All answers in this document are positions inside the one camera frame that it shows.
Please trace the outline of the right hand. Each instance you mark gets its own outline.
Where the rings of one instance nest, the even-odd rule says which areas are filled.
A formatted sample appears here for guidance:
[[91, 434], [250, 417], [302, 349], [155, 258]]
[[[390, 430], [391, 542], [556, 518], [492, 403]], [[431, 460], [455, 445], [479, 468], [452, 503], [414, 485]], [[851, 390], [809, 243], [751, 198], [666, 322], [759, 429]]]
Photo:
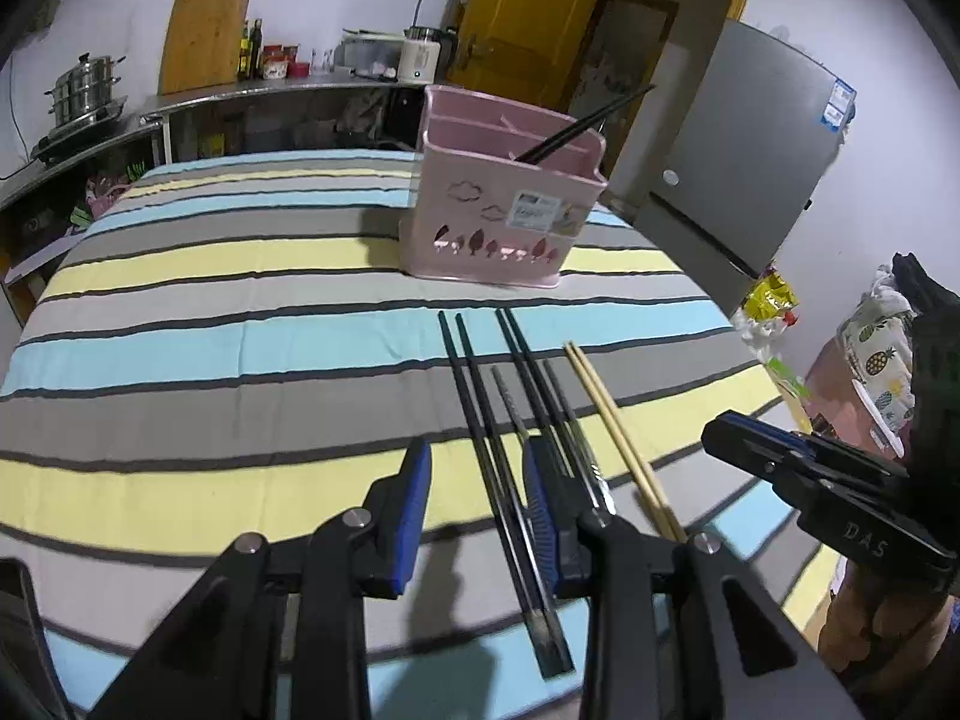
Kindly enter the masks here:
[[871, 571], [846, 562], [818, 634], [818, 655], [836, 674], [857, 673], [855, 691], [903, 688], [942, 649], [954, 601], [943, 593], [894, 592]]

